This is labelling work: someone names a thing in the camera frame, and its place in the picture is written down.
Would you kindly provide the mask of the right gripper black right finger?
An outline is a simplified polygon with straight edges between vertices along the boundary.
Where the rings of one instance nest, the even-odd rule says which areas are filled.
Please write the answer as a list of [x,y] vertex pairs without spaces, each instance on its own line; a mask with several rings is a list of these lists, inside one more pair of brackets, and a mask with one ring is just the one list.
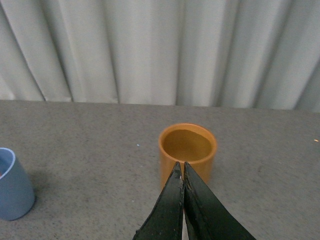
[[184,212],[190,240],[254,240],[192,166],[184,163]]

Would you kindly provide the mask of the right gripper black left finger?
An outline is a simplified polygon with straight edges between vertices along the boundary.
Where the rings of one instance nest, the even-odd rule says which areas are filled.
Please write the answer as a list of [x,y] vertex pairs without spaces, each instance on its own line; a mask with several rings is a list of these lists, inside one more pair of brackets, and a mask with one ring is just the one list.
[[181,166],[177,162],[151,213],[133,238],[135,240],[181,240],[183,215],[184,182]]

